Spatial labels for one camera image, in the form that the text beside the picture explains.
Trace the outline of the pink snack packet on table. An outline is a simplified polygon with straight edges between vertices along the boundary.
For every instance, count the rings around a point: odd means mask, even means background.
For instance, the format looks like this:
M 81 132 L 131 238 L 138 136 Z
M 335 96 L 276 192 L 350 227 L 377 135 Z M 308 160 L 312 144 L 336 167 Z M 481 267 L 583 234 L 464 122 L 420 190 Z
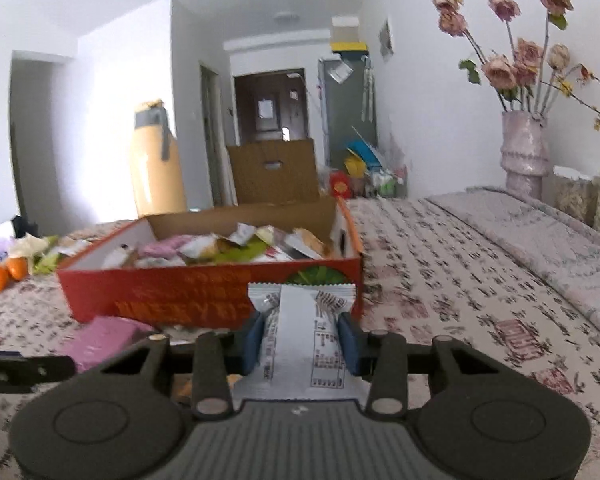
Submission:
M 73 360 L 78 373 L 107 361 L 155 329 L 142 322 L 115 316 L 98 316 L 80 327 L 58 349 Z

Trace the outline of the green snack packet on table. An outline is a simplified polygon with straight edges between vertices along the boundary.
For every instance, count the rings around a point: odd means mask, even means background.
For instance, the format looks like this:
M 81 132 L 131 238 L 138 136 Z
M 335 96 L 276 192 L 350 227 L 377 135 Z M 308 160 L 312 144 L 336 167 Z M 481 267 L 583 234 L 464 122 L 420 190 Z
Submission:
M 34 260 L 33 274 L 34 275 L 48 275 L 56 272 L 56 269 L 65 259 L 65 255 L 58 250 L 51 250 L 46 252 L 44 255 L 40 255 Z

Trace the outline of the green snack packet in box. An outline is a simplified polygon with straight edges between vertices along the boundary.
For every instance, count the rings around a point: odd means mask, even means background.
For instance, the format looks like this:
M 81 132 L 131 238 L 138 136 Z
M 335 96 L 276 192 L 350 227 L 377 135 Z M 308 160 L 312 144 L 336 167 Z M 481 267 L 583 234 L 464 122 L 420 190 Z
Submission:
M 234 246 L 213 257 L 215 264 L 250 262 L 262 256 L 270 248 L 260 238 L 253 238 L 245 246 Z

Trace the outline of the pink textured vase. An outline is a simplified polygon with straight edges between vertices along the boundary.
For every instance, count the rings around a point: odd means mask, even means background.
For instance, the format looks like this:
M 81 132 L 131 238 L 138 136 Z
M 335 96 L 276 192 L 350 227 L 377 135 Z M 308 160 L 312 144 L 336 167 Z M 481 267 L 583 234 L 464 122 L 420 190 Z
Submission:
M 529 112 L 514 110 L 502 113 L 502 128 L 501 167 L 506 173 L 505 187 L 540 200 L 543 179 L 552 169 L 544 122 Z

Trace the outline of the white silver snack packet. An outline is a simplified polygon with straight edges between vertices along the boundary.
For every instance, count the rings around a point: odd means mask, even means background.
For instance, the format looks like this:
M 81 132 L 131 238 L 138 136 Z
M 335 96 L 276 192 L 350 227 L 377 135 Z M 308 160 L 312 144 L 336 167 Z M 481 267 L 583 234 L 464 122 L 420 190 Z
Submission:
M 248 296 L 264 331 L 256 367 L 232 387 L 235 408 L 248 400 L 366 402 L 370 385 L 347 370 L 337 333 L 354 285 L 252 283 Z

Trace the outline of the red gift box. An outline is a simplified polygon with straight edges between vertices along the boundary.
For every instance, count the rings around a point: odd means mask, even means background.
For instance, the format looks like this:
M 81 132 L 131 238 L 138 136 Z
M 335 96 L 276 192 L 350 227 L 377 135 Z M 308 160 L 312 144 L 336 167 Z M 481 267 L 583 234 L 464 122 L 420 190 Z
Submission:
M 344 171 L 336 170 L 329 174 L 329 193 L 331 196 L 350 200 L 353 197 L 351 180 Z

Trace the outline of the folded pink quilted cloth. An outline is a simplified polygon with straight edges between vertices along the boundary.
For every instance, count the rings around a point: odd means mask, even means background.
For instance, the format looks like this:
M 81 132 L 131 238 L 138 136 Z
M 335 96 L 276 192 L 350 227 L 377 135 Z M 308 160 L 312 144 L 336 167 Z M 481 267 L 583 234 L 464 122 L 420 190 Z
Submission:
M 504 188 L 468 188 L 429 201 L 502 248 L 600 331 L 599 232 Z

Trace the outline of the dark brown entrance door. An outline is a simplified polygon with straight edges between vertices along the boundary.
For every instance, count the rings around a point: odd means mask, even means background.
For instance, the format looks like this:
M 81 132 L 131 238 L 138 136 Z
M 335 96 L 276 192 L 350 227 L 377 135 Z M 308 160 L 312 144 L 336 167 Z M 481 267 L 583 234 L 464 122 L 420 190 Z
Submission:
M 276 70 L 234 78 L 239 142 L 309 137 L 304 70 Z

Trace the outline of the grey refrigerator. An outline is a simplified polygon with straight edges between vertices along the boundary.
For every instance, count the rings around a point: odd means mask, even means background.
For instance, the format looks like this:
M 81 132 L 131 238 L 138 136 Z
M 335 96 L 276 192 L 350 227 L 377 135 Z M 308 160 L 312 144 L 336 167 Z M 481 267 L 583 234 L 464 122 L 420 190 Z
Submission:
M 367 55 L 318 62 L 325 162 L 343 169 L 348 147 L 364 140 L 377 145 L 375 83 Z

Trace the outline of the yellow box on refrigerator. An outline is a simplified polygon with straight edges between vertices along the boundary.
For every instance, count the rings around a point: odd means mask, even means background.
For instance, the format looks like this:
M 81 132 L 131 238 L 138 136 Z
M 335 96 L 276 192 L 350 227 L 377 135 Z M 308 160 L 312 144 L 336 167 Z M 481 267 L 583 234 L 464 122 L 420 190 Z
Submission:
M 330 44 L 330 48 L 334 53 L 358 52 L 365 54 L 368 52 L 367 44 L 359 41 L 335 41 Z

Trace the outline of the orange cardboard snack box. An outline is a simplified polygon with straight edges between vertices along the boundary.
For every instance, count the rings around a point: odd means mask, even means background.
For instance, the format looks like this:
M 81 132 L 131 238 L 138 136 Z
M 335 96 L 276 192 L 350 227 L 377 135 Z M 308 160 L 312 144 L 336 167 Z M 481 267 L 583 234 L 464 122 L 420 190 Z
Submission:
M 239 223 L 303 228 L 330 250 L 323 260 L 218 263 L 176 268 L 102 268 L 122 245 L 138 247 L 176 234 L 228 235 Z M 251 204 L 182 214 L 158 214 L 132 222 L 100 238 L 61 263 L 57 276 L 73 318 L 99 315 L 132 318 L 149 325 L 235 328 L 250 315 L 251 283 L 284 284 L 317 269 L 335 272 L 362 287 L 363 243 L 347 204 L 339 198 L 283 205 Z

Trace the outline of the dried pink rose bouquet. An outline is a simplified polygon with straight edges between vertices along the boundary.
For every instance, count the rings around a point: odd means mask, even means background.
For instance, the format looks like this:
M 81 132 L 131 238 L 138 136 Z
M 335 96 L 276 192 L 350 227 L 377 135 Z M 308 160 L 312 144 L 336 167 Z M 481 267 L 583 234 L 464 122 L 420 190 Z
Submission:
M 470 32 L 462 10 L 464 0 L 431 0 L 438 12 L 438 29 L 445 35 L 466 39 L 475 52 L 458 68 L 472 84 L 487 82 L 498 95 L 505 113 L 526 112 L 544 120 L 560 96 L 579 103 L 594 116 L 594 129 L 600 132 L 600 77 L 588 66 L 574 62 L 564 44 L 550 43 L 550 30 L 567 29 L 572 0 L 539 0 L 544 9 L 541 42 L 516 38 L 512 21 L 521 16 L 515 0 L 488 0 L 491 12 L 504 24 L 507 53 L 479 46 Z

